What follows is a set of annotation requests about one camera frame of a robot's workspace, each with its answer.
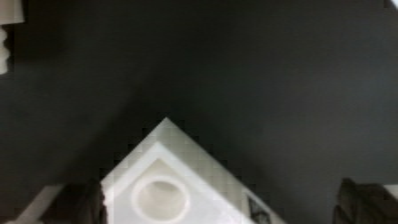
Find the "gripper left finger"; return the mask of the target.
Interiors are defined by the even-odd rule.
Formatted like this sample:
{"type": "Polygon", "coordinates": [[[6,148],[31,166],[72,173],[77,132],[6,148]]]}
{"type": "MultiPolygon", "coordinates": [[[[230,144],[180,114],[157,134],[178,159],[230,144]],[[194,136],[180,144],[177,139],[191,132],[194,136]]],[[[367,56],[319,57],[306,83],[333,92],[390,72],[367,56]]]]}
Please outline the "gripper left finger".
{"type": "Polygon", "coordinates": [[[47,224],[107,224],[98,182],[68,184],[47,210],[47,224]]]}

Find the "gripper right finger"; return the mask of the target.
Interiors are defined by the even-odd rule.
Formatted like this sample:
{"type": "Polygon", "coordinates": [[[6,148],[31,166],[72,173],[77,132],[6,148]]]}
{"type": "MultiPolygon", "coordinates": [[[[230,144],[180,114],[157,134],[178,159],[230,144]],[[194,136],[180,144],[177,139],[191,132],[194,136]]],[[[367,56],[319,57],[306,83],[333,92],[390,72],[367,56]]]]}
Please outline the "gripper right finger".
{"type": "Polygon", "coordinates": [[[333,224],[398,224],[398,184],[342,181],[333,224]]]}

